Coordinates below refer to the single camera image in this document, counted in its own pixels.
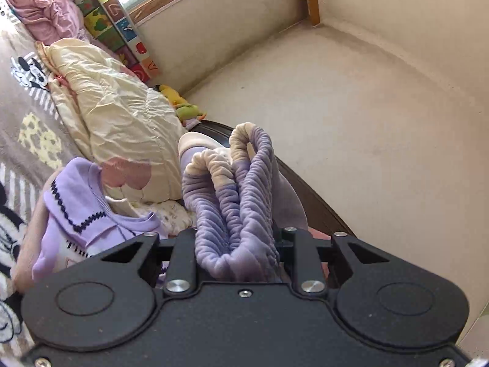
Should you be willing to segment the folded purple flower garment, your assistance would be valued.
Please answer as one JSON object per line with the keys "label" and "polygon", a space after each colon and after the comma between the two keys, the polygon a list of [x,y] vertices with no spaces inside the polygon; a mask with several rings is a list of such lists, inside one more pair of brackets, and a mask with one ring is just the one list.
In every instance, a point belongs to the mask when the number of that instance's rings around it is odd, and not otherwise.
{"label": "folded purple flower garment", "polygon": [[44,191],[43,201],[48,219],[31,270],[34,282],[144,233],[167,238],[152,212],[140,217],[113,212],[102,190],[101,167],[85,158],[67,163]]}

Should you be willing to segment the grey cartoon mouse fleece blanket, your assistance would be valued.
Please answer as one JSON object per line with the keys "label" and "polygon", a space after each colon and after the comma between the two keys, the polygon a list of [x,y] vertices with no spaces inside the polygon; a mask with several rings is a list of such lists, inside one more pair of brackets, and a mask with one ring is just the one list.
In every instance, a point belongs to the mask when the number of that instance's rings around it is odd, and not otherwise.
{"label": "grey cartoon mouse fleece blanket", "polygon": [[11,280],[25,230],[50,175],[80,155],[48,89],[30,32],[1,1],[1,364],[18,366],[34,341]]}

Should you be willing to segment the colourful alphabet bed bumper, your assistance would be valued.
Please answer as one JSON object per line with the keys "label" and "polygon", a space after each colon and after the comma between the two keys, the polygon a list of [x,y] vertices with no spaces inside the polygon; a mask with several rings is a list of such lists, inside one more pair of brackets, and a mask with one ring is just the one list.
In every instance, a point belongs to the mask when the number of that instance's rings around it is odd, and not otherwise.
{"label": "colourful alphabet bed bumper", "polygon": [[136,33],[119,0],[71,0],[81,10],[85,28],[111,50],[140,80],[147,83],[160,75],[157,64]]}

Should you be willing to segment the yellow green plush toy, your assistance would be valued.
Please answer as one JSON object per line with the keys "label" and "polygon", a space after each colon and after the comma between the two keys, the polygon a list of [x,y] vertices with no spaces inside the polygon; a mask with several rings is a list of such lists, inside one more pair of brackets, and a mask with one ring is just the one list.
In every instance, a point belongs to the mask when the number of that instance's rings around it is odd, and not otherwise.
{"label": "yellow green plush toy", "polygon": [[174,88],[165,84],[157,84],[154,88],[171,103],[176,110],[177,117],[183,124],[192,119],[202,121],[206,118],[206,113],[203,110],[195,104],[190,104]]}

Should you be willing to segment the pink crumpled blanket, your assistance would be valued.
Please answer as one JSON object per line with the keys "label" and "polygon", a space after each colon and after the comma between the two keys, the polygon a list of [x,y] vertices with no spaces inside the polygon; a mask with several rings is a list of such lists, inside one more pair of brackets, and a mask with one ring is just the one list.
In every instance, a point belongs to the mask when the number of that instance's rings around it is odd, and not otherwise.
{"label": "pink crumpled blanket", "polygon": [[81,10],[71,0],[6,0],[34,38],[51,45],[64,38],[90,42]]}

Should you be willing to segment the purple and cream sweatpants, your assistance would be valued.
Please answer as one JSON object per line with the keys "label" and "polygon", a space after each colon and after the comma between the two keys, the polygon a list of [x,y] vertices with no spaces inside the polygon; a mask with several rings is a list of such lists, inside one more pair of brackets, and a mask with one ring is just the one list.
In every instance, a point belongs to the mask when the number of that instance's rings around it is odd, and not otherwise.
{"label": "purple and cream sweatpants", "polygon": [[239,124],[224,147],[189,132],[178,153],[200,267],[220,281],[281,282],[275,230],[308,224],[297,193],[279,172],[269,135],[256,124]]}

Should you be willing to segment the floral white folded garment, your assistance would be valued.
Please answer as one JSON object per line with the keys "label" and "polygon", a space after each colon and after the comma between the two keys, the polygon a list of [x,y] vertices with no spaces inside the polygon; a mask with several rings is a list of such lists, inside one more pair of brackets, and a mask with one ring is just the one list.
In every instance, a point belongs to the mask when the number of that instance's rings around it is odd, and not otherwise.
{"label": "floral white folded garment", "polygon": [[112,211],[130,217],[144,217],[154,213],[162,222],[167,237],[174,238],[185,229],[194,225],[194,215],[187,211],[180,201],[163,201],[159,203],[129,202],[126,198],[114,199],[108,195],[105,200]]}

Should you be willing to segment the cream yellow quilt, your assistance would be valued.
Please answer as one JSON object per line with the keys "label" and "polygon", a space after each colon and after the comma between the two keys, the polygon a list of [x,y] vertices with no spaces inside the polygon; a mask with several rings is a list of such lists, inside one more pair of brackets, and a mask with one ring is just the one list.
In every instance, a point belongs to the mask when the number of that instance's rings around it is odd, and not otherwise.
{"label": "cream yellow quilt", "polygon": [[99,165],[107,195],[157,203],[182,196],[176,110],[104,50],[75,38],[35,44],[48,88],[82,155]]}

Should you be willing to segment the folded tan brown garment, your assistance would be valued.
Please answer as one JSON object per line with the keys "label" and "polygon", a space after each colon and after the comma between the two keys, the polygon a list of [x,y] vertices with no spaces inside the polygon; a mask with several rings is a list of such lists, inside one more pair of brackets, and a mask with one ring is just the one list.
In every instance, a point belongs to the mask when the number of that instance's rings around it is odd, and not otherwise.
{"label": "folded tan brown garment", "polygon": [[13,285],[21,294],[25,293],[34,284],[32,279],[32,268],[41,252],[41,243],[49,216],[49,211],[43,199],[46,191],[50,190],[50,184],[61,173],[63,167],[54,171],[47,179],[42,188],[36,207],[33,210],[31,220],[27,226],[20,253],[17,258],[17,264],[11,272]]}

